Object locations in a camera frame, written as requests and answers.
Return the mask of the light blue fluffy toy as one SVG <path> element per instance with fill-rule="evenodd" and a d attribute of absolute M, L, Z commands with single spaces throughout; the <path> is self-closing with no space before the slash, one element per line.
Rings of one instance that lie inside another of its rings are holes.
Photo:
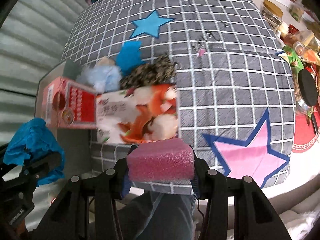
<path fill-rule="evenodd" d="M 104 56 L 93 67 L 84 66 L 76 82 L 94 88 L 98 94 L 103 94 L 120 90 L 121 79 L 120 67 L 113 59 Z"/>

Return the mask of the pink foam sponge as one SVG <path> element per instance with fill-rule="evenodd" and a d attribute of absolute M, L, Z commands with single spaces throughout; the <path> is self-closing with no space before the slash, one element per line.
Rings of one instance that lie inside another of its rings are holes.
<path fill-rule="evenodd" d="M 175 138 L 139 145 L 126 157 L 131 181 L 177 181 L 194 178 L 194 152 Z"/>

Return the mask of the blue plush towel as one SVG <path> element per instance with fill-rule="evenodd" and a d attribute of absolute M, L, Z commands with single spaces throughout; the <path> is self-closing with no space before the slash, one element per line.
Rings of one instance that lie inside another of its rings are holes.
<path fill-rule="evenodd" d="M 12 137 L 3 157 L 6 165 L 23 165 L 25 160 L 37 160 L 49 152 L 60 154 L 61 161 L 47 176 L 38 181 L 38 185 L 53 183 L 65 177 L 65 152 L 58 144 L 53 133 L 41 118 L 34 118 L 23 124 Z"/>

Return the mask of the white storage box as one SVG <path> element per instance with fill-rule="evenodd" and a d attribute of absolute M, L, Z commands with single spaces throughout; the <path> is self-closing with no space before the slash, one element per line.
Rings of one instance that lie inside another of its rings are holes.
<path fill-rule="evenodd" d="M 64 150 L 66 179 L 84 178 L 92 170 L 89 127 L 76 123 L 76 106 L 80 102 L 76 93 L 85 95 L 84 86 L 75 84 L 80 72 L 77 63 L 63 60 L 40 79 L 36 92 L 34 116 L 45 120 Z"/>

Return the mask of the pink red carton box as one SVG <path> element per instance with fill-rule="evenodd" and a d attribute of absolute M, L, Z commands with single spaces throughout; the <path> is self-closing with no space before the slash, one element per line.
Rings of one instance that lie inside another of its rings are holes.
<path fill-rule="evenodd" d="M 50 128 L 95 129 L 97 92 L 60 76 L 43 90 L 41 118 Z"/>

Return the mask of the blue jeans leg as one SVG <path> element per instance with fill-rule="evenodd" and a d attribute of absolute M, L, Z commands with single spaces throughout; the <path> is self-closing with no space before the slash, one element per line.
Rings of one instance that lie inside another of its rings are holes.
<path fill-rule="evenodd" d="M 118 211 L 123 239 L 193 239 L 196 198 L 148 191 Z"/>

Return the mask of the white red tissue pack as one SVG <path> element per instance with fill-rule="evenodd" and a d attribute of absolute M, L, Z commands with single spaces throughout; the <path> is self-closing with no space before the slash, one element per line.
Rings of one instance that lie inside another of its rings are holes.
<path fill-rule="evenodd" d="M 97 142 L 141 144 L 177 137 L 177 89 L 163 83 L 97 96 Z"/>

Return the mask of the grey checked blanket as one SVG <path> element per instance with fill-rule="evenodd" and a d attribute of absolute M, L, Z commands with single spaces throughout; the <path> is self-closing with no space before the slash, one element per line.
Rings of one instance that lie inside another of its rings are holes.
<path fill-rule="evenodd" d="M 273 30 L 252 0 L 101 0 L 76 20 L 63 59 L 80 65 L 115 58 L 123 43 L 140 41 L 143 61 L 159 55 L 177 63 L 178 136 L 208 165 L 232 176 L 249 173 L 248 148 L 235 146 L 267 131 L 268 153 L 255 181 L 278 185 L 290 172 L 295 96 L 289 65 Z"/>

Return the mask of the pale green curtain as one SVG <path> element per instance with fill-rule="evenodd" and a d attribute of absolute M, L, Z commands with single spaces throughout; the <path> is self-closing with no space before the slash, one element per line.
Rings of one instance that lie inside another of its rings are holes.
<path fill-rule="evenodd" d="M 1 26 L 1 144 L 34 117 L 38 83 L 56 66 L 85 0 L 17 0 Z"/>

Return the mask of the blue cloth piece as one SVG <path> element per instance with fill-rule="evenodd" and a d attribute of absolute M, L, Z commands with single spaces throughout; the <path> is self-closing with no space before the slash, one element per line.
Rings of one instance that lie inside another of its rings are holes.
<path fill-rule="evenodd" d="M 141 59 L 141 44 L 141 41 L 124 42 L 116 57 L 116 65 L 120 68 L 123 77 L 130 75 L 135 68 L 145 63 Z"/>

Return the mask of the black round disc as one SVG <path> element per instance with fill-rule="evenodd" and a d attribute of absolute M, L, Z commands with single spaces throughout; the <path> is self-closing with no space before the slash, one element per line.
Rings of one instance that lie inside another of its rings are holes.
<path fill-rule="evenodd" d="M 298 72 L 298 84 L 303 101 L 309 106 L 317 103 L 318 92 L 315 81 L 307 69 Z"/>

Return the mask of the leopard print cloth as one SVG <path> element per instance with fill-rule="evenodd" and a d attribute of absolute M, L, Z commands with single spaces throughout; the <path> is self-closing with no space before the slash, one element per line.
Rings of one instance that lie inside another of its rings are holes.
<path fill-rule="evenodd" d="M 120 81 L 121 89 L 159 85 L 170 81 L 175 76 L 176 62 L 167 54 L 159 56 L 153 63 L 145 63 L 136 67 L 128 76 Z"/>

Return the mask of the jar with wooden lid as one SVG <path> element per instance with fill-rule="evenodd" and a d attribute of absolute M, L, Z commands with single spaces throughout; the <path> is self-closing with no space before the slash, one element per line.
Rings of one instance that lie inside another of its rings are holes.
<path fill-rule="evenodd" d="M 276 30 L 280 25 L 282 25 L 283 12 L 282 10 L 269 0 L 263 0 L 260 11 L 265 20 L 273 30 Z"/>

